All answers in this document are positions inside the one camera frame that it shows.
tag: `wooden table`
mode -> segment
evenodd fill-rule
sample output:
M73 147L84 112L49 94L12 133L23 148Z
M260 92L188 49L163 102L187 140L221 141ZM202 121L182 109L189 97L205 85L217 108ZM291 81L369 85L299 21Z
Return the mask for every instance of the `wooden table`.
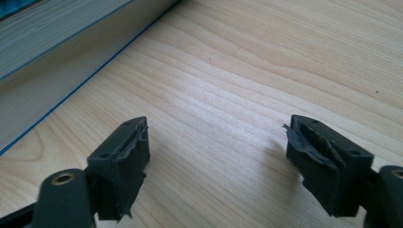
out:
M0 158L0 216L85 168L146 116L151 162L134 219L99 227L356 227L330 218L285 158L292 114L403 165L401 0L188 0Z

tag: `wood grain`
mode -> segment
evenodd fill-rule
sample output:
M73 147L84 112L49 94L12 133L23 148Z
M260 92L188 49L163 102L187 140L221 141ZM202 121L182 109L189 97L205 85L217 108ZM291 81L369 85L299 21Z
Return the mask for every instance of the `wood grain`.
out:
M319 119L403 165L400 0L182 1L0 158L0 216L148 118L134 219L99 227L360 227L330 218L285 159L283 124Z

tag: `blue edge trim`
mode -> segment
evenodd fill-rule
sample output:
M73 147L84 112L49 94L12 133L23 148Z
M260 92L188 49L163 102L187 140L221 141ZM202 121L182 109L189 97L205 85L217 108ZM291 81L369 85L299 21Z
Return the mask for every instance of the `blue edge trim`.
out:
M119 49L112 57L110 57L104 64L102 64L98 69L96 69L89 77L87 77L85 80L83 80L82 83L77 85L76 88L74 88L68 95L62 99L58 104L56 104L53 108L50 109L43 117L41 117L36 123L34 123L32 126L30 126L24 133L22 133L20 136L18 136L14 141L12 141L10 144L8 144L4 149L0 151L0 156L2 156L7 150L9 150L14 144L16 144L21 138L23 138L28 132L31 131L33 127L35 127L38 123L43 121L46 116L48 116L54 109L56 109L59 105L61 105L67 98L69 98L75 91L77 91L81 86L83 86L88 80L90 80L95 74L97 74L104 66L106 66L112 59L114 59L119 53L121 53L127 46L129 46L133 41L135 41L139 36L141 36L147 29L149 29L154 23L156 23L160 18L162 18L168 11L170 11L172 8L174 8L180 1L175 2L172 6L170 6L166 11L164 11L160 16L157 17L151 24L149 24L147 27L145 27L139 34L137 34L133 39L131 39L127 44L125 44L121 49Z

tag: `light wooden surface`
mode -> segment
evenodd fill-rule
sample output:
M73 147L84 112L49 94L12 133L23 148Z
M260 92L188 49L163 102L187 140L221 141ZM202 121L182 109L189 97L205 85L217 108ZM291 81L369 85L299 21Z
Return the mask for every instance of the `light wooden surface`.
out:
M0 158L0 216L145 115L134 219L100 227L359 227L285 159L292 114L403 165L401 0L182 1Z

